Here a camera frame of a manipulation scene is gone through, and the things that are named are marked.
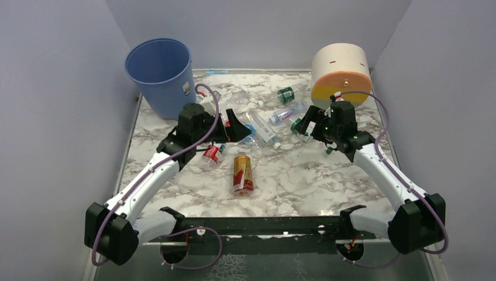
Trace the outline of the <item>white label tea bottle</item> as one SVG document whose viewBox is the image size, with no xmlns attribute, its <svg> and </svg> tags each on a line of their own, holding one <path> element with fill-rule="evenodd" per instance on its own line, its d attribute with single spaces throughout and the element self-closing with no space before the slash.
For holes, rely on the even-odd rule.
<svg viewBox="0 0 496 281">
<path fill-rule="evenodd" d="M 270 128 L 269 124 L 258 113 L 249 110 L 246 112 L 246 117 L 256 134 L 258 134 L 266 145 L 272 146 L 274 149 L 278 149 L 281 146 L 274 130 Z"/>
</svg>

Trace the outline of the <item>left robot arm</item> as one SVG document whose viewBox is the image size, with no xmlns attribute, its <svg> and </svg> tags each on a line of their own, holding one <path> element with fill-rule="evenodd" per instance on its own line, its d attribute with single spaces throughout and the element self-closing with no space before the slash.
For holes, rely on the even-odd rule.
<svg viewBox="0 0 496 281">
<path fill-rule="evenodd" d="M 139 215 L 158 190 L 196 155 L 198 145 L 240 142 L 251 134 L 232 109 L 226 114 L 229 126 L 218 112 L 211 115 L 202 105 L 185 105 L 177 126 L 159 143 L 145 168 L 105 204 L 92 203 L 87 208 L 84 244 L 92 250 L 94 265 L 100 265 L 97 254 L 123 265 L 139 245 L 178 228 L 183 216 L 174 210 L 165 209 L 146 218 Z"/>
</svg>

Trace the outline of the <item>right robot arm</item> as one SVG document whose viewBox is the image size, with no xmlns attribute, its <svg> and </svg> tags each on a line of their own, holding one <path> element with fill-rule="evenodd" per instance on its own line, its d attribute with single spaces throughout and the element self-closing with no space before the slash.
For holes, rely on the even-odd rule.
<svg viewBox="0 0 496 281">
<path fill-rule="evenodd" d="M 404 255 L 438 242 L 449 243 L 443 197 L 428 194 L 413 183 L 390 161 L 370 133 L 358 129 L 350 102 L 332 102 L 326 110 L 311 105 L 295 130 L 305 133 L 310 123 L 315 125 L 309 135 L 327 145 L 334 144 L 337 151 L 368 174 L 394 209 L 393 214 L 362 206 L 342 211 L 348 228 L 387 238 Z"/>
</svg>

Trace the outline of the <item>blue plastic bin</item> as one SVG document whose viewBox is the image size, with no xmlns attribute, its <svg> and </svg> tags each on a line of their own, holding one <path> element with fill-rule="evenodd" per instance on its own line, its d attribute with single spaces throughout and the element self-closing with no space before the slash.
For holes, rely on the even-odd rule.
<svg viewBox="0 0 496 281">
<path fill-rule="evenodd" d="M 184 105 L 196 102 L 192 55 L 178 40 L 139 44 L 126 56 L 125 70 L 160 118 L 176 120 Z"/>
</svg>

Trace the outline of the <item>blue label clear bottle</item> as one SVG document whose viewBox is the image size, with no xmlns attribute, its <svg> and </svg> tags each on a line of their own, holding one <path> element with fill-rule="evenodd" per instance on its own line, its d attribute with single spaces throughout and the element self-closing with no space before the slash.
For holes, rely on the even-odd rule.
<svg viewBox="0 0 496 281">
<path fill-rule="evenodd" d="M 250 149 L 255 155 L 261 155 L 264 148 L 263 141 L 259 138 L 256 130 L 250 125 L 245 124 L 245 127 L 250 130 L 250 134 L 246 136 L 242 142 Z"/>
</svg>

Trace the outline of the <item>Ganten small water bottle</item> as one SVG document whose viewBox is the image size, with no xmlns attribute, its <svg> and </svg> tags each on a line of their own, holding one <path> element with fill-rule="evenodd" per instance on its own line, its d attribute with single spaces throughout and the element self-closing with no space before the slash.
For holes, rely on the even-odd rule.
<svg viewBox="0 0 496 281">
<path fill-rule="evenodd" d="M 306 101 L 297 101 L 288 104 L 285 108 L 276 110 L 270 117 L 269 122 L 273 125 L 278 125 L 285 121 L 289 121 L 294 116 L 304 113 L 307 110 L 308 104 Z"/>
</svg>

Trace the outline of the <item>red label clear bottle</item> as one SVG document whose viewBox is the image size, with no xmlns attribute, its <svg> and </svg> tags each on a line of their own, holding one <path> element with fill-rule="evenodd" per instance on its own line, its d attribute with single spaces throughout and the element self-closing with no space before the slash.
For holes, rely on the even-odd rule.
<svg viewBox="0 0 496 281">
<path fill-rule="evenodd" d="M 202 161 L 206 167 L 214 167 L 222 161 L 222 154 L 225 150 L 225 143 L 214 143 L 202 155 Z"/>
</svg>

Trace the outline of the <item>dark green label bottle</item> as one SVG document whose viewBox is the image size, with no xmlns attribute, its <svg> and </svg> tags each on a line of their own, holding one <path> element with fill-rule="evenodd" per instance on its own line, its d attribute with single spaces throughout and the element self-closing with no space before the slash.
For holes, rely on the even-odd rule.
<svg viewBox="0 0 496 281">
<path fill-rule="evenodd" d="M 298 83 L 289 87 L 280 88 L 273 91 L 268 97 L 264 97 L 257 101 L 260 108 L 263 107 L 277 107 L 280 105 L 287 105 L 291 102 L 302 98 L 306 93 L 307 85 Z"/>
</svg>

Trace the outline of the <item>gold red drink bottle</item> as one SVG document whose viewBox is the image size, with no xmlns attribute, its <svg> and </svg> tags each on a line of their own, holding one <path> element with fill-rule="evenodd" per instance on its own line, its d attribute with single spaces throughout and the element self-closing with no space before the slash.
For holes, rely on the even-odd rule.
<svg viewBox="0 0 496 281">
<path fill-rule="evenodd" d="M 251 159 L 246 152 L 239 152 L 233 160 L 233 193 L 249 196 L 254 191 Z"/>
</svg>

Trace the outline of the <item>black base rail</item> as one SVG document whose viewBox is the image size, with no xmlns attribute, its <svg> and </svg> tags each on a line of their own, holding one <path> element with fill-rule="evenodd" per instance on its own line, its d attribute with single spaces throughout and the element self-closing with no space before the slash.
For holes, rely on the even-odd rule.
<svg viewBox="0 0 496 281">
<path fill-rule="evenodd" d="M 339 216 L 310 217 L 186 217 L 171 230 L 143 235 L 141 243 L 188 245 L 191 255 L 271 255 L 293 253 L 335 254 L 336 244 L 352 239 L 374 239 Z"/>
</svg>

